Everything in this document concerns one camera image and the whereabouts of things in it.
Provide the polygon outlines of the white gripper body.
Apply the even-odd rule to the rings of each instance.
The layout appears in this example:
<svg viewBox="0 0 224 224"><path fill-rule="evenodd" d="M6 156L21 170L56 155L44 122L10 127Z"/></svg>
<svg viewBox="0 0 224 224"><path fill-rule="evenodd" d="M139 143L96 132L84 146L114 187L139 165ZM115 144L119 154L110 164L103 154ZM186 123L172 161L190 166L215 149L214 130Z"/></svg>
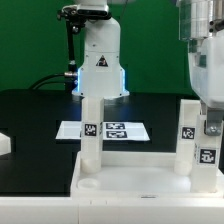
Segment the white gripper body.
<svg viewBox="0 0 224 224"><path fill-rule="evenodd" d="M224 109L224 36L204 39L188 63L193 91L208 107Z"/></svg>

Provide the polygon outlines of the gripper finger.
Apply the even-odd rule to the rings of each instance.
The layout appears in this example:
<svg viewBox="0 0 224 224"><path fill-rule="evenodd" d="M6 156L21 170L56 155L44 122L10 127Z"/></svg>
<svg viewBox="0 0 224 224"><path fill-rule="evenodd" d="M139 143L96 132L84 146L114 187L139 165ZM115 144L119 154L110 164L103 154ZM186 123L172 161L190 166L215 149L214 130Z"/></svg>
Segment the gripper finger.
<svg viewBox="0 0 224 224"><path fill-rule="evenodd" d="M205 133L208 136L220 136L222 131L222 121L224 110L215 108L206 108Z"/></svg>

